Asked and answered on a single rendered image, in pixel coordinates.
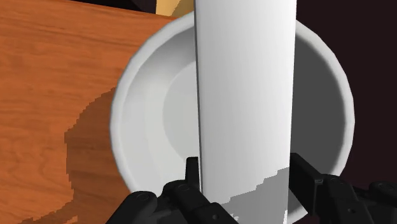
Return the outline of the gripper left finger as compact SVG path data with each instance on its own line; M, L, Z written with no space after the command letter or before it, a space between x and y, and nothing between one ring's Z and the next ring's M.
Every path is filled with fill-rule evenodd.
M185 179L164 185L162 194L129 194L106 224L239 224L220 204L199 190L199 160L186 159Z

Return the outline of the white bowl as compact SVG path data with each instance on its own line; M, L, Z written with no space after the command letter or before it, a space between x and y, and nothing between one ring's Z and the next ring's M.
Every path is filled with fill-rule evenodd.
M354 101L335 54L296 25L291 149L319 172L340 175L353 142ZM111 147L131 192L160 195L183 179L199 154L194 14L148 38L130 59L111 107ZM225 209L239 224L295 224L306 215L287 189L287 170L234 197Z

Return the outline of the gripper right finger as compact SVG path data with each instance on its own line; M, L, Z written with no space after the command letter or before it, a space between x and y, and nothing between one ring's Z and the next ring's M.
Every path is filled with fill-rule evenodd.
M319 224L397 224L397 183L375 181L364 190L291 153L289 189Z

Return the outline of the white cylinder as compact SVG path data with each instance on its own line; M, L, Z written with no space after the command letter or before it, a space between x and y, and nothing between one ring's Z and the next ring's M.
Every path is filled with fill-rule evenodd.
M195 0L201 189L287 224L296 0Z

